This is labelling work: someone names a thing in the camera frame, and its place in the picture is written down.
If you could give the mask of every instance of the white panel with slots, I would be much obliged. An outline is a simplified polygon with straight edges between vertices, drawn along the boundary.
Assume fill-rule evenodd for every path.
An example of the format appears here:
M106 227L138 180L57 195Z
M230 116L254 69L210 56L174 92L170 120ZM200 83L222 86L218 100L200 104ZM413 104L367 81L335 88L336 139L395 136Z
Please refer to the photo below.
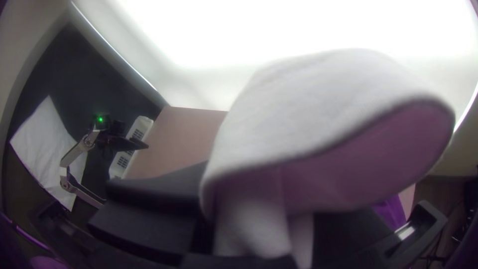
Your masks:
M145 116L139 116L126 135L127 139L131 137L144 141L148 136L149 130L153 127L154 121ZM109 174L112 178L124 178L129 165L134 161L136 150L123 151L116 153L113 162L110 165Z

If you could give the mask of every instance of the white pillow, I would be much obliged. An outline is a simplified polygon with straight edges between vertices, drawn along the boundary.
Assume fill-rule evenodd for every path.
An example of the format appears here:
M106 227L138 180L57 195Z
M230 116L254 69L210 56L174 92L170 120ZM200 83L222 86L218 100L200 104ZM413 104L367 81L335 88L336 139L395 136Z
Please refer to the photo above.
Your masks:
M68 134L55 105L48 96L20 126L10 144L40 185L65 208L72 210L76 195L60 186L60 160L77 142ZM71 174L81 182L87 154L70 165Z

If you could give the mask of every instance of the curved ceiling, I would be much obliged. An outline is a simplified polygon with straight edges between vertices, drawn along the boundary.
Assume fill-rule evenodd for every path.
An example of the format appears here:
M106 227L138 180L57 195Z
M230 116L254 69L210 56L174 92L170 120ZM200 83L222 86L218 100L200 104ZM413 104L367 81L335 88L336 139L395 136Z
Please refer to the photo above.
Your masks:
M478 18L468 0L73 3L172 106L227 111L252 73L270 61L362 47L434 84L455 110L458 133L473 109ZM471 161L465 166L443 173L470 174Z

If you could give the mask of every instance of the monitor mount arm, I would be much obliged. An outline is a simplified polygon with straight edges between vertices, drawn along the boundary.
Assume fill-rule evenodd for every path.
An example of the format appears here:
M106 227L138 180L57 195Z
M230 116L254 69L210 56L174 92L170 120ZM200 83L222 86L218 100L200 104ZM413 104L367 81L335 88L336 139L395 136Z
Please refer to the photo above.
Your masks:
M83 138L71 148L60 161L60 185L61 187L76 194L80 199L90 205L101 208L106 202L88 188L80 184L70 173L70 165L84 152L89 152L96 146L99 148L110 147L116 151L128 151L148 148L142 141L130 138L126 139L121 134L124 123L114 121L110 124L109 115L94 116L94 123Z

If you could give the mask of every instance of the tan surface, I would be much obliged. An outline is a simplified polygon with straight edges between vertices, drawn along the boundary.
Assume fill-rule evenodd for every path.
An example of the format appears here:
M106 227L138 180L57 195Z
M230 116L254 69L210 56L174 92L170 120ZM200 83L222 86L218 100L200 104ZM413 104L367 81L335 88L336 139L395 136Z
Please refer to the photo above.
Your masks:
M463 203L463 182L440 182L438 180L422 180L415 188L416 204L421 200L427 200L436 209L445 215L448 215L448 222L443 228L442 239L438 246L437 256L447 257L457 248L458 244L452 239L455 230L465 220L465 210ZM421 256L430 254L430 250L436 245L438 237L430 244L427 251ZM412 269L425 269L426 261L418 260ZM430 269L440 269L440 262L433 262Z
M160 176L205 161L227 112L166 107L155 120L146 143L126 178Z

